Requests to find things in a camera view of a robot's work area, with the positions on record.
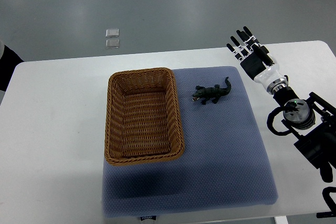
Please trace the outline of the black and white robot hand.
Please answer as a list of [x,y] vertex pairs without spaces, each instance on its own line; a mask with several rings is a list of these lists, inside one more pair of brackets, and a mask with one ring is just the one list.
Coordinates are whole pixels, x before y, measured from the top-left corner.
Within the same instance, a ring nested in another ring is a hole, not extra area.
[[256,83],[262,84],[269,94],[288,86],[288,78],[279,72],[279,64],[269,50],[259,42],[248,27],[236,31],[239,42],[231,36],[231,44],[226,47],[239,61],[246,74]]

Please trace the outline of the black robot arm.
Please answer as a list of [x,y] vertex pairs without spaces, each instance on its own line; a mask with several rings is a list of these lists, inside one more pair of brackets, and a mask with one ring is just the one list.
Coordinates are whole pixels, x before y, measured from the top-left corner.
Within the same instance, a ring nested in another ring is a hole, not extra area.
[[296,149],[320,171],[325,183],[333,182],[335,107],[314,92],[300,99],[291,87],[280,87],[271,95],[278,107],[267,117],[268,130],[278,136],[293,134]]

